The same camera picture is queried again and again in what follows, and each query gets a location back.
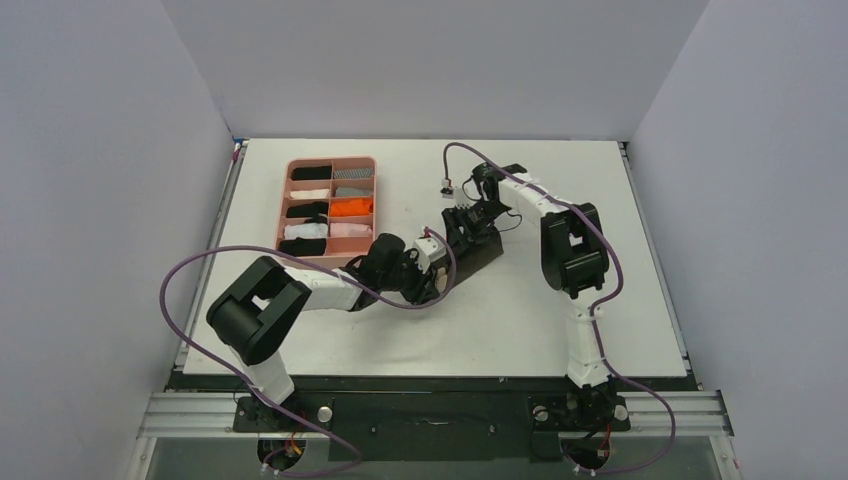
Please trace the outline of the olive underwear beige waistband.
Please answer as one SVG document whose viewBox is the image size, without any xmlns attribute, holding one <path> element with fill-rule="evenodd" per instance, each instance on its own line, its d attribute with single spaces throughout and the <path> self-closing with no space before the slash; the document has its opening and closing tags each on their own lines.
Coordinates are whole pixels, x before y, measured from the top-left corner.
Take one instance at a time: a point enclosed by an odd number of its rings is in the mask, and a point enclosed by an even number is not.
<svg viewBox="0 0 848 480">
<path fill-rule="evenodd" d="M 457 286 L 503 254 L 501 234 L 494 228 L 483 230 L 479 235 L 451 229 L 446 240 L 455 260 L 446 253 L 437 262 L 435 286 L 439 292 L 447 287 L 452 269 L 456 270 L 453 285 Z"/>
</svg>

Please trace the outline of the pink divided organizer tray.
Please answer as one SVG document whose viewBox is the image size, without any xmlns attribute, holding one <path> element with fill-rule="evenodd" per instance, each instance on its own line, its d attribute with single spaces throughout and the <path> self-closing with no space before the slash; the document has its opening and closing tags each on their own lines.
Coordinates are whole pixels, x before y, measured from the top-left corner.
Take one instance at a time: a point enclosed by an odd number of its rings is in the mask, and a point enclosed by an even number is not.
<svg viewBox="0 0 848 480">
<path fill-rule="evenodd" d="M 313 181 L 292 181 L 290 178 L 290 174 L 292 170 L 296 167 L 306 167 L 306 166 L 321 166 L 321 165 L 331 165 L 332 166 L 332 178 L 329 180 L 313 180 Z M 358 180 L 336 180 L 333 178 L 333 172 L 336 169 L 346 169 L 346 168 L 358 168 L 358 167 L 373 167 L 374 175 L 371 178 L 367 179 L 358 179 Z M 377 179 L 376 179 L 376 161 L 372 157 L 368 156 L 358 156 L 358 157 L 329 157 L 329 158 L 301 158 L 295 159 L 289 162 L 286 173 L 285 180 L 283 183 L 283 191 L 281 195 L 281 207 L 280 213 L 278 217 L 277 231 L 275 240 L 273 242 L 273 246 L 277 248 L 277 244 L 279 241 L 283 240 L 283 231 L 286 225 L 295 225 L 295 224 L 303 224 L 306 223 L 304 219 L 288 219 L 285 217 L 286 210 L 294 205 L 302 205 L 306 203 L 316 202 L 316 201 L 324 201 L 330 202 L 336 198 L 334 196 L 334 191 L 338 187 L 355 187 L 355 188 L 366 188 L 372 189 L 373 195 L 370 196 L 373 198 L 374 209 L 373 213 L 369 216 L 358 216 L 358 217 L 330 217 L 328 215 L 328 225 L 332 223 L 341 223 L 341 222 L 350 222 L 350 223 L 360 223 L 360 224 L 369 224 L 373 229 L 373 235 L 371 237 L 359 237 L 359 238 L 331 238 L 328 234 L 327 239 L 327 248 L 326 252 L 323 256 L 320 257 L 298 257 L 303 258 L 309 261 L 312 261 L 316 264 L 320 264 L 329 268 L 337 268 L 344 264 L 346 264 L 351 259 L 364 255 L 368 252 L 372 242 L 376 238 L 377 234 L 377 222 L 376 222 L 376 211 L 377 211 Z M 330 196 L 326 199 L 321 200 L 292 200 L 289 197 L 289 192 L 292 190 L 310 190 L 310 189 L 320 189 L 320 188 L 329 188 Z"/>
</svg>

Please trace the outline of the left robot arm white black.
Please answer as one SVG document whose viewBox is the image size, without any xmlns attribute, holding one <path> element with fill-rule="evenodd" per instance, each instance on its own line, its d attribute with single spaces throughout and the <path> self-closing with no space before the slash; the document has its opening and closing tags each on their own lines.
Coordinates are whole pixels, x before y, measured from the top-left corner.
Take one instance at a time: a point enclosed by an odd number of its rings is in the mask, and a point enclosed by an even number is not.
<svg viewBox="0 0 848 480">
<path fill-rule="evenodd" d="M 401 309 L 423 309 L 446 296 L 456 275 L 455 254 L 434 233 L 411 245 L 381 234 L 365 254 L 335 269 L 288 268 L 260 256 L 213 301 L 206 322 L 236 356 L 261 401 L 260 418 L 285 430 L 297 420 L 299 405 L 281 348 L 302 313 L 358 312 L 383 301 L 387 292 L 402 296 Z"/>
</svg>

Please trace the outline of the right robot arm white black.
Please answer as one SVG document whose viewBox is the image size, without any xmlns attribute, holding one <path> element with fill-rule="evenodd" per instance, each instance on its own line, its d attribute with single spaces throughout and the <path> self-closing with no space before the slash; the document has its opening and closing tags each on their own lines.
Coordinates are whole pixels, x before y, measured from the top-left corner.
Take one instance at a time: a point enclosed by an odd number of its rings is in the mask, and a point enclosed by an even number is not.
<svg viewBox="0 0 848 480">
<path fill-rule="evenodd" d="M 572 383 L 563 406 L 537 408 L 576 430 L 597 430 L 611 423 L 616 409 L 616 392 L 610 386 L 610 370 L 600 345 L 598 310 L 580 295 L 600 290 L 610 267 L 597 209 L 590 203 L 576 208 L 538 186 L 518 164 L 504 169 L 483 163 L 471 179 L 476 198 L 455 193 L 454 204 L 444 209 L 447 241 L 458 262 L 457 278 L 465 280 L 503 253 L 496 220 L 502 215 L 518 216 L 539 232 L 540 266 L 547 285 L 567 295 L 565 304 L 568 360 L 566 377 Z"/>
</svg>

